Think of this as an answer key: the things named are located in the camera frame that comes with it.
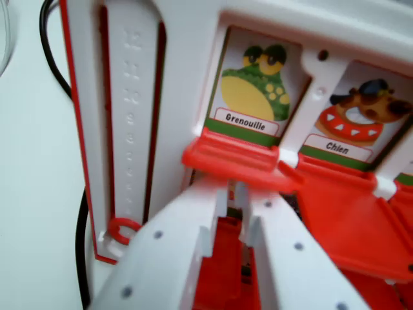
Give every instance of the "printed number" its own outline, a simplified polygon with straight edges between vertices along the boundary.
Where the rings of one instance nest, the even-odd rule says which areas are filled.
[[[132,113],[128,113],[126,116],[126,121],[128,122],[129,125],[134,124],[134,115]]]
[[[127,142],[129,142],[130,144],[134,143],[134,135],[133,134],[127,134],[126,135],[126,140]]]
[[[123,63],[123,74],[129,78],[132,77],[134,79],[139,79],[139,76],[137,75],[137,64],[135,63],[130,63],[129,61],[125,61]]]
[[[125,88],[123,90],[123,100],[137,105],[139,103],[139,93]]]
[[[125,35],[125,41],[124,41],[125,48],[132,48],[134,50],[142,49],[142,44],[139,42],[141,38],[141,36],[139,35],[139,32],[125,29],[124,35]]]

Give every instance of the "plastic toy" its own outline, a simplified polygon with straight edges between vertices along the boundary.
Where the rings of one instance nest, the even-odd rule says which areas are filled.
[[[95,254],[122,258],[95,309],[411,307],[413,8],[61,8]]]

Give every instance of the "red plastic hook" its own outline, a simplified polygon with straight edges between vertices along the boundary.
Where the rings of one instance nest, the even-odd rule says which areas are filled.
[[[132,221],[129,218],[111,218],[108,226],[109,235],[117,242],[122,243],[124,245],[129,244],[130,238],[122,236],[119,233],[121,226],[131,228],[134,231],[138,231],[142,227],[140,224],[136,223],[135,221]]]

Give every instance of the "dog illustration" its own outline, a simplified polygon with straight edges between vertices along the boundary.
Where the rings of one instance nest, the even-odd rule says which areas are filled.
[[[384,124],[412,113],[413,104],[397,99],[384,79],[350,89],[349,95],[332,95],[333,105],[325,109],[316,127],[327,137],[358,146],[371,146],[379,138]]]

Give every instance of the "cartoon frog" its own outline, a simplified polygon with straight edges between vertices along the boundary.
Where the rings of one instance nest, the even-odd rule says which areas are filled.
[[[287,53],[279,44],[265,50],[250,46],[243,56],[243,68],[222,73],[221,92],[228,107],[268,121],[287,119],[290,98],[280,74],[286,60]]]

